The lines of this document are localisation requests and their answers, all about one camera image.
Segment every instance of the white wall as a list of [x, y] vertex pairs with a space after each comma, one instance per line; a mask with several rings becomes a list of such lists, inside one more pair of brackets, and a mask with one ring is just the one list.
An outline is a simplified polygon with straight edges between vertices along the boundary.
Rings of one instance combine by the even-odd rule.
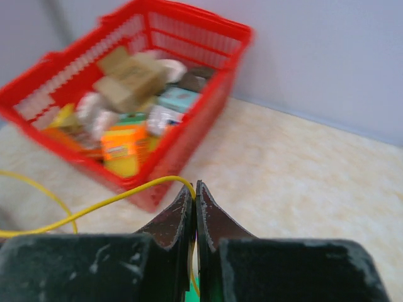
[[37, 0], [0, 1], [0, 87], [62, 43]]
[[128, 0], [56, 0], [65, 13], [74, 38], [92, 30], [97, 17], [110, 14]]
[[[75, 36], [124, 0], [59, 0]], [[254, 27], [235, 96], [403, 145], [400, 0], [185, 0]]]

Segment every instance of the red plastic basket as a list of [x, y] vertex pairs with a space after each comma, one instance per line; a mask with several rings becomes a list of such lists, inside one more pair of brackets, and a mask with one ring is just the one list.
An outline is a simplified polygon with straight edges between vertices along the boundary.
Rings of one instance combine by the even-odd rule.
[[[155, 178], [179, 174], [224, 108], [239, 61], [250, 44], [250, 27], [199, 8], [163, 0], [134, 0], [100, 18], [97, 29], [62, 52], [51, 52], [0, 90], [0, 113], [24, 134], [117, 193]], [[188, 67], [204, 65], [218, 72], [199, 100], [149, 156], [140, 172], [121, 178], [101, 164], [42, 134], [58, 110], [78, 103], [103, 75], [95, 62], [118, 45], [131, 53], [156, 49]], [[169, 183], [129, 200], [154, 211]]]

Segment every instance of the green object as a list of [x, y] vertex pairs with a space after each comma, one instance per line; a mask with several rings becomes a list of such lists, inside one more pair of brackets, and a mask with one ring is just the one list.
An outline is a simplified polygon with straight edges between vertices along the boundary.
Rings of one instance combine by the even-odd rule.
[[[197, 286], [199, 286], [199, 278], [196, 278]], [[200, 299], [196, 294], [195, 288], [193, 287], [193, 283], [190, 282], [190, 291], [186, 292], [186, 296], [184, 299], [186, 302], [199, 302]]]
[[145, 121], [147, 119], [147, 117], [145, 116], [144, 113], [137, 113], [134, 116], [124, 116], [123, 118], [121, 118], [121, 120], [116, 124], [116, 125], [136, 125], [136, 124], [140, 124], [143, 121]]

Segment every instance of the baseboard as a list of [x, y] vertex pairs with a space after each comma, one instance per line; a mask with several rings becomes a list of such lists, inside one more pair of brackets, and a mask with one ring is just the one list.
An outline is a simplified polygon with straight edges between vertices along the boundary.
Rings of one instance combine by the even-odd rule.
[[379, 142], [387, 143], [387, 144], [390, 144], [390, 145], [395, 145], [395, 146], [398, 146], [398, 147], [403, 147], [403, 142], [401, 142], [399, 140], [396, 140], [394, 138], [381, 137], [380, 135], [370, 133], [370, 132], [368, 132], [366, 130], [351, 128], [351, 127], [345, 126], [343, 124], [340, 124], [340, 123], [338, 123], [336, 121], [325, 120], [325, 119], [320, 118], [318, 116], [313, 116], [313, 115], [310, 115], [310, 114], [307, 114], [307, 113], [304, 113], [304, 112], [301, 112], [301, 111], [298, 111], [298, 110], [285, 108], [285, 107], [280, 106], [280, 105], [275, 104], [275, 103], [263, 101], [263, 100], [257, 99], [257, 98], [251, 98], [249, 96], [245, 96], [245, 95], [239, 94], [239, 93], [234, 93], [232, 95], [232, 97], [236, 98], [236, 99], [241, 99], [241, 100], [249, 102], [249, 103], [260, 105], [262, 107], [266, 107], [266, 108], [270, 108], [270, 109], [273, 109], [273, 110], [276, 110], [276, 111], [287, 113], [289, 115], [298, 116], [299, 118], [303, 118], [303, 119], [309, 120], [309, 121], [314, 121], [315, 123], [330, 126], [332, 128], [336, 128], [336, 129], [339, 129], [339, 130], [342, 130], [342, 131], [354, 133], [354, 134], [357, 134], [357, 135], [359, 135], [361, 137], [367, 137], [367, 138], [370, 138], [372, 140], [376, 140], [376, 141], [379, 141]]

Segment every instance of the cable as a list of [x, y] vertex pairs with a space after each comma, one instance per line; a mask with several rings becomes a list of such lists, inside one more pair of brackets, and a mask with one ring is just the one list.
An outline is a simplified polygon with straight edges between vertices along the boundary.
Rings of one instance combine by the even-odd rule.
[[[52, 198], [54, 201], [56, 201], [56, 202], [60, 205], [60, 207], [61, 207], [69, 216], [72, 215], [70, 209], [65, 205], [65, 203], [64, 203], [59, 197], [57, 197], [54, 193], [52, 193], [51, 191], [49, 191], [47, 188], [45, 188], [43, 185], [37, 183], [36, 181], [34, 181], [34, 180], [32, 180], [32, 179], [30, 179], [30, 178], [24, 176], [24, 175], [21, 175], [21, 174], [18, 174], [18, 173], [14, 173], [14, 172], [10, 172], [10, 171], [0, 170], [0, 175], [4, 175], [4, 176], [8, 176], [8, 177], [11, 177], [11, 178], [14, 178], [14, 179], [18, 179], [19, 181], [23, 181], [23, 182], [25, 182], [25, 183], [27, 183], [27, 184], [33, 186], [34, 188], [38, 189], [39, 191], [43, 192], [45, 195], [49, 196], [49, 197]], [[74, 232], [75, 234], [77, 234], [77, 233], [78, 233], [78, 229], [77, 229], [77, 224], [76, 224], [76, 222], [73, 220], [73, 221], [71, 222], [71, 224], [73, 225], [73, 232]], [[10, 238], [10, 237], [14, 237], [14, 236], [17, 236], [17, 235], [22, 235], [22, 234], [18, 234], [18, 232], [11, 232], [11, 233], [15, 233], [16, 235], [13, 235], [13, 236], [2, 236], [2, 235], [0, 235], [0, 237], [7, 237], [7, 238]]]
[[[129, 197], [130, 195], [139, 193], [141, 191], [144, 191], [146, 189], [148, 189], [149, 187], [152, 186], [156, 186], [158, 184], [162, 184], [163, 182], [166, 181], [180, 181], [182, 182], [188, 189], [189, 192], [191, 194], [191, 198], [193, 200], [193, 202], [195, 202], [196, 199], [196, 191], [195, 189], [193, 189], [192, 185], [190, 184], [190, 182], [188, 182], [186, 179], [179, 177], [179, 176], [165, 176], [165, 177], [161, 177], [161, 178], [157, 178], [154, 179], [153, 181], [147, 182], [139, 187], [135, 187], [129, 191], [126, 191], [124, 193], [121, 193], [119, 195], [116, 195], [114, 197], [108, 198], [104, 201], [101, 201], [99, 203], [96, 203], [76, 214], [72, 214], [71, 211], [69, 210], [69, 208], [65, 205], [65, 203], [59, 199], [54, 193], [50, 192], [48, 189], [46, 189], [45, 187], [43, 187], [41, 184], [37, 183], [36, 181], [23, 176], [21, 174], [17, 174], [14, 172], [10, 172], [10, 171], [4, 171], [4, 170], [0, 170], [0, 175], [4, 175], [4, 176], [8, 176], [8, 177], [12, 177], [18, 180], [21, 180], [23, 182], [26, 182], [27, 184], [37, 188], [39, 191], [43, 192], [45, 195], [49, 196], [50, 198], [52, 198], [54, 201], [56, 201], [63, 210], [65, 210], [65, 212], [69, 215], [67, 218], [64, 218], [60, 221], [57, 221], [55, 223], [52, 223], [50, 225], [47, 226], [43, 226], [41, 228], [37, 228], [35, 230], [30, 230], [30, 231], [3, 231], [0, 230], [0, 237], [5, 237], [5, 238], [11, 238], [11, 237], [15, 237], [15, 236], [20, 236], [20, 235], [32, 235], [32, 234], [39, 234], [39, 233], [45, 233], [47, 231], [50, 230], [54, 230], [56, 228], [61, 227], [62, 225], [65, 225], [67, 223], [72, 223], [73, 225], [73, 232], [74, 233], [78, 233], [78, 229], [77, 229], [77, 225], [76, 225], [76, 219], [92, 212], [95, 211], [99, 208], [102, 208], [108, 204], [114, 203], [115, 201], [124, 199], [126, 197]], [[190, 277], [191, 277], [191, 281], [193, 283], [193, 287], [195, 288], [196, 294], [200, 297], [200, 291], [198, 289], [198, 286], [196, 284], [196, 280], [195, 280], [195, 275], [193, 273], [193, 268], [190, 268]]]

